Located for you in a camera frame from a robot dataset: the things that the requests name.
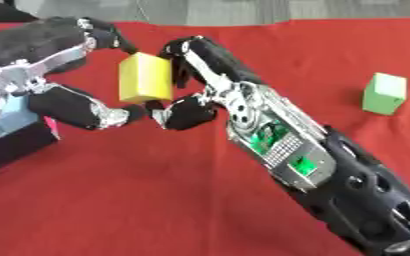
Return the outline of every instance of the green circuit board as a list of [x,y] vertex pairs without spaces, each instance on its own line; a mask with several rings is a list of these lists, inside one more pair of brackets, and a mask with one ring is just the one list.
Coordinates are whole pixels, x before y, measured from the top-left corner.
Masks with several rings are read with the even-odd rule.
[[272,146],[289,132],[280,121],[263,125],[250,138],[250,146],[261,155],[266,154]]

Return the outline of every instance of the black box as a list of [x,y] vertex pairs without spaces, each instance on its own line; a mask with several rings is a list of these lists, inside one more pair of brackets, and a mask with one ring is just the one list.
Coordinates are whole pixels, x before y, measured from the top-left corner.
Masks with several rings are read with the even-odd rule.
[[57,142],[57,135],[44,120],[38,120],[0,138],[0,167]]

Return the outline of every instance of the green cube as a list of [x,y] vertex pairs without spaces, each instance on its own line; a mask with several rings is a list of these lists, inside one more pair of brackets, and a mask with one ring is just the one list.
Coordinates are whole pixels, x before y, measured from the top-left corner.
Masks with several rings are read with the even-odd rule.
[[364,91],[362,109],[392,115],[407,97],[407,79],[376,73]]

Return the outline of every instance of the robotic hand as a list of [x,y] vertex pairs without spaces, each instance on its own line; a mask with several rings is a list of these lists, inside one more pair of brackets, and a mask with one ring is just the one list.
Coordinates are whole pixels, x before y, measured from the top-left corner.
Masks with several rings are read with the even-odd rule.
[[8,97],[29,95],[31,111],[88,130],[122,126],[145,110],[111,109],[95,97],[44,76],[85,64],[88,53],[137,49],[112,25],[90,18],[49,18],[0,31],[0,112]]
[[379,160],[279,96],[223,47],[195,36],[168,43],[175,84],[201,93],[146,107],[163,128],[184,130],[229,113],[228,138],[252,155],[306,211],[364,255],[410,255],[410,188]]

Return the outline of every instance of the background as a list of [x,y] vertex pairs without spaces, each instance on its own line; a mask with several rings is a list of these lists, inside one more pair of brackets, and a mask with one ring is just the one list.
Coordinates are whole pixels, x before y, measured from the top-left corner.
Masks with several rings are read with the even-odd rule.
[[289,19],[410,17],[410,0],[17,0],[39,17],[92,16],[167,25],[270,24]]

